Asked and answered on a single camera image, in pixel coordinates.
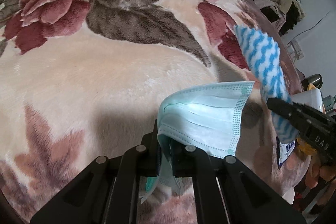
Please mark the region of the right hand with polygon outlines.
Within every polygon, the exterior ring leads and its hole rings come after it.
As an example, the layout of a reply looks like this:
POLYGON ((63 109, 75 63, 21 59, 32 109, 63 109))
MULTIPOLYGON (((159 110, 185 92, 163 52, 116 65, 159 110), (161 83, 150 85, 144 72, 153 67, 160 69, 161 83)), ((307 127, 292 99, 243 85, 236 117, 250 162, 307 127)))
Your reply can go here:
POLYGON ((313 155, 309 164, 309 168, 305 177, 305 184, 309 188, 315 188, 318 179, 330 181, 335 176, 335 165, 327 166, 321 163, 318 155, 313 155))

